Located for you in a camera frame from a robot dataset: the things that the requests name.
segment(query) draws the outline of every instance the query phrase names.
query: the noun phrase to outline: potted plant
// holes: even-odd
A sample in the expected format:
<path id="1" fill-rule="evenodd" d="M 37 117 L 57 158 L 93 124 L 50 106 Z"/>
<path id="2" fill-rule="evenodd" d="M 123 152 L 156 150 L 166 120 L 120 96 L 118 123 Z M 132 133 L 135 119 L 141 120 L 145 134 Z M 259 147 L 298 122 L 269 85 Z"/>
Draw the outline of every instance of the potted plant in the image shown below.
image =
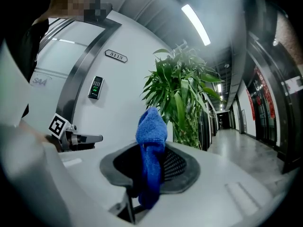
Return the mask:
<path id="1" fill-rule="evenodd" d="M 202 93 L 205 92 L 219 100 L 220 96 L 205 82 L 222 82 L 216 71 L 206 66 L 195 49 L 180 49 L 172 55 L 165 49 L 153 54 L 167 53 L 166 59 L 157 57 L 156 70 L 147 76 L 143 93 L 146 108 L 160 108 L 160 115 L 167 124 L 172 123 L 174 140 L 177 143 L 201 149 L 198 139 L 198 123 L 201 110 L 208 114 Z"/>

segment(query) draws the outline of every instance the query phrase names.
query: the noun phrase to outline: tiled floor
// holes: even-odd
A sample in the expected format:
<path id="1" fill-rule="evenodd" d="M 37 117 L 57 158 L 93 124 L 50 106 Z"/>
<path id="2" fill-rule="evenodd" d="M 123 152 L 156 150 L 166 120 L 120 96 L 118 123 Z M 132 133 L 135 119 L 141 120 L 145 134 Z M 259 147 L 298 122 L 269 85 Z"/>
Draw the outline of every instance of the tiled floor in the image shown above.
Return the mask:
<path id="1" fill-rule="evenodd" d="M 208 152 L 237 164 L 266 186 L 273 196 L 286 190 L 296 174 L 294 170 L 282 175 L 283 161 L 276 157 L 276 151 L 236 130 L 219 130 Z"/>

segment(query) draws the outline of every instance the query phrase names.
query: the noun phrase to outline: red poster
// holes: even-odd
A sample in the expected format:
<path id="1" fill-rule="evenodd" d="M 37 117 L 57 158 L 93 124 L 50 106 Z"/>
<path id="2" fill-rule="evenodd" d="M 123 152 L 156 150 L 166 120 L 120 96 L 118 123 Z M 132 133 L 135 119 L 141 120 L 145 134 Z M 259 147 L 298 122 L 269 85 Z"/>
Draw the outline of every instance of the red poster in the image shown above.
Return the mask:
<path id="1" fill-rule="evenodd" d="M 252 100 L 251 100 L 251 96 L 250 93 L 248 92 L 248 90 L 246 89 L 248 98 L 250 100 L 250 107 L 251 107 L 251 113 L 252 113 L 252 120 L 255 121 L 256 120 L 256 116 L 255 116 L 255 109 L 254 109 L 254 104 L 252 104 Z"/>
<path id="2" fill-rule="evenodd" d="M 274 119 L 275 118 L 275 107 L 274 107 L 274 103 L 273 103 L 273 100 L 271 98 L 271 95 L 270 95 L 267 83 L 264 80 L 264 77 L 263 77 L 260 69 L 257 66 L 255 67 L 255 72 L 258 75 L 258 77 L 259 77 L 259 79 L 261 81 L 261 84 L 263 86 L 264 96 L 265 96 L 265 98 L 266 98 L 266 100 L 268 102 L 268 105 L 269 105 L 270 117 L 272 119 Z"/>

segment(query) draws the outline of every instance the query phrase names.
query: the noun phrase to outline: blue towel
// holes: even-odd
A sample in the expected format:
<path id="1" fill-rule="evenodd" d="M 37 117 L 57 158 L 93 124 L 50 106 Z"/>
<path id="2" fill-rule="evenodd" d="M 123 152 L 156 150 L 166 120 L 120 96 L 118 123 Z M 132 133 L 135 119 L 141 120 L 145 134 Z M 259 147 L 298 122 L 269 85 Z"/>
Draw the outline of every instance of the blue towel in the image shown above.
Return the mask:
<path id="1" fill-rule="evenodd" d="M 142 191 L 139 202 L 151 209 L 159 199 L 161 166 L 159 160 L 164 154 L 167 127 L 158 110 L 149 108 L 140 118 L 136 133 L 142 156 Z"/>

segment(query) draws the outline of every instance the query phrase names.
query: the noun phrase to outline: door number plate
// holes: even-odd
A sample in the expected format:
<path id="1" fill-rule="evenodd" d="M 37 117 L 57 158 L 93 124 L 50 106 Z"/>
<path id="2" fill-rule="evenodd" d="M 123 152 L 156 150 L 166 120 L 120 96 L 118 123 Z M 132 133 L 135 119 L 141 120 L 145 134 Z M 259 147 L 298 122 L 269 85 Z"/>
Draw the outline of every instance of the door number plate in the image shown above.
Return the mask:
<path id="1" fill-rule="evenodd" d="M 119 54 L 117 52 L 114 52 L 112 50 L 105 51 L 105 55 L 108 56 L 108 57 L 110 57 L 110 58 L 113 58 L 113 59 L 115 59 L 117 61 L 121 61 L 123 63 L 127 62 L 127 57 L 125 55 L 121 55 L 121 54 Z"/>

